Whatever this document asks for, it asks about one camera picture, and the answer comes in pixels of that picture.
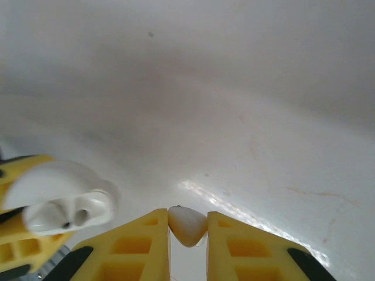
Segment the white background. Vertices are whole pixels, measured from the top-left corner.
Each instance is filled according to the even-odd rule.
[[[219,210],[373,279],[375,1],[3,0],[0,145],[89,165],[116,220]],[[206,278],[172,241],[172,280]]]

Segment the black rubber pad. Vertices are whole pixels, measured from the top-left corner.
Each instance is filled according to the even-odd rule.
[[[88,256],[90,256],[93,250],[93,247],[85,246],[68,253],[66,257],[44,278],[44,281],[69,281],[80,269],[81,265],[85,262]]]
[[[18,161],[18,160],[21,160],[23,158],[33,157],[33,156],[36,156],[36,155],[26,155],[26,156],[18,156],[18,157],[9,158],[9,159],[0,159],[0,165],[7,164],[9,162]]]
[[[310,281],[336,281],[311,254],[295,248],[289,248],[288,253]]]
[[[14,209],[12,211],[9,211],[7,213],[0,214],[0,224],[3,222],[6,222],[7,220],[10,220],[11,218],[15,217],[19,213],[22,213],[24,207]]]
[[[17,268],[0,272],[0,281],[9,281],[28,274],[30,265],[22,265]]]

